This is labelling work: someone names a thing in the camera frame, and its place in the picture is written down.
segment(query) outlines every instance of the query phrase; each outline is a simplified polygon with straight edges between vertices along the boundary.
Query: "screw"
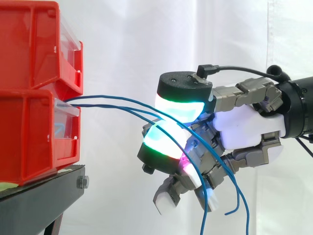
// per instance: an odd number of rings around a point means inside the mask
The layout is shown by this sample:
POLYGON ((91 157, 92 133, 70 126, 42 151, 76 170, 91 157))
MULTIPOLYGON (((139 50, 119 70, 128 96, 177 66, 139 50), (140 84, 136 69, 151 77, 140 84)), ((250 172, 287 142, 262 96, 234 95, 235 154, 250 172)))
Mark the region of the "screw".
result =
POLYGON ((89 176, 80 176, 78 178, 78 183, 80 189, 88 188, 89 186, 89 176))
POLYGON ((175 202, 175 198, 172 195, 170 195, 170 196, 171 196, 172 201, 175 202))
POLYGON ((198 146, 198 144, 199 144, 198 141, 193 141, 192 142, 192 145, 193 145, 194 148, 196 148, 198 146))

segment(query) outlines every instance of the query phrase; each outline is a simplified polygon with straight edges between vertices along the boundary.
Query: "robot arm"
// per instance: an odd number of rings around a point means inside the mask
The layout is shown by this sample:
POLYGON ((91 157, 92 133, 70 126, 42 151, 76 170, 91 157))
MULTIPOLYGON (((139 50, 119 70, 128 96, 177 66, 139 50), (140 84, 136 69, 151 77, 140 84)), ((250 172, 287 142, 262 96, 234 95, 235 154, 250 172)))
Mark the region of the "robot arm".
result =
MULTIPOLYGON (((310 121, 308 105, 313 104, 313 95, 307 91, 313 89, 313 78, 295 82, 285 79, 275 85, 268 78, 260 77, 247 79, 234 87, 212 88, 203 73, 202 77, 199 76, 201 69, 203 67, 199 66, 197 73, 163 74, 158 95, 180 103, 190 100, 204 102, 202 113, 189 126, 212 146, 234 174, 240 168, 256 167, 273 161, 282 151, 280 138, 296 138, 312 132, 313 122, 310 121), (201 89, 195 92, 198 84, 201 89), (224 154, 226 150, 232 150, 232 153, 224 154)), ((144 135, 149 128, 149 125, 144 127, 144 135)), ((213 189, 223 182, 227 174, 193 136, 187 140, 185 150, 205 179, 209 192, 209 211, 213 211, 217 207, 213 189)), ((144 164, 143 169, 147 173, 153 172, 152 165, 144 164)), ((157 190, 154 203, 162 214, 176 207, 180 201, 179 195, 190 190, 195 192, 204 208, 201 183, 193 166, 183 156, 176 171, 157 190)))

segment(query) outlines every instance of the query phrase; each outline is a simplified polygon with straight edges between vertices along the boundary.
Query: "bolt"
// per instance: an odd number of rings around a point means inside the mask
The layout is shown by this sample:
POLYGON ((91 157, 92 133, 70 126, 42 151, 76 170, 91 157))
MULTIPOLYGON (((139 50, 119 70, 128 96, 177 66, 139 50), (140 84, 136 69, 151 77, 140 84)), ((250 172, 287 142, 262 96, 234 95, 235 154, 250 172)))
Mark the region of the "bolt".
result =
POLYGON ((175 203, 175 198, 172 195, 170 196, 171 196, 172 201, 175 203))
POLYGON ((80 189, 88 188, 89 186, 89 176, 80 176, 78 179, 80 189))
POLYGON ((149 167, 146 164, 143 164, 142 169, 145 173, 148 173, 149 175, 152 175, 153 172, 155 171, 153 168, 149 167))
POLYGON ((192 142, 192 146, 194 147, 194 148, 196 148, 197 146, 198 146, 198 141, 196 141, 196 140, 194 140, 193 142, 192 142))

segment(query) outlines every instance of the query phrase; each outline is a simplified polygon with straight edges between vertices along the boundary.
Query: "black cable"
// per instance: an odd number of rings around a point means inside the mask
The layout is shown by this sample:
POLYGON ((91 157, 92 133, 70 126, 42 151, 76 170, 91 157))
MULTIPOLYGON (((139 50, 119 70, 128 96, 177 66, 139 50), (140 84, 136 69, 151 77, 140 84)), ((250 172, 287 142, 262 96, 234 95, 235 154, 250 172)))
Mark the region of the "black cable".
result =
POLYGON ((201 78, 206 78, 208 75, 212 75, 223 70, 237 70, 249 72, 262 77, 270 78, 276 82, 285 82, 290 80, 290 77, 285 72, 283 72, 282 69, 277 65, 270 66, 267 69, 267 73, 238 66, 199 65, 197 70, 197 76, 201 78))
POLYGON ((299 138, 295 138, 298 143, 307 151, 308 154, 310 154, 311 157, 313 157, 313 153, 311 150, 309 150, 309 148, 299 139, 299 138))
POLYGON ((307 136, 300 136, 300 138, 306 140, 306 141, 312 141, 311 138, 307 137, 307 136))

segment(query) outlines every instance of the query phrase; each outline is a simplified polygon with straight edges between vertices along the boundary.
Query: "cable connector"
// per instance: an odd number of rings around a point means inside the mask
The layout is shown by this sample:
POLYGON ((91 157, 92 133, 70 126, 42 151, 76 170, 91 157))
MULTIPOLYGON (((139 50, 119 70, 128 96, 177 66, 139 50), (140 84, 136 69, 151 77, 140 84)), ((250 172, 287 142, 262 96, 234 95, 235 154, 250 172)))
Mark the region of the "cable connector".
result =
POLYGON ((197 76, 206 79, 208 75, 215 74, 220 71, 218 65, 199 65, 197 70, 197 76))

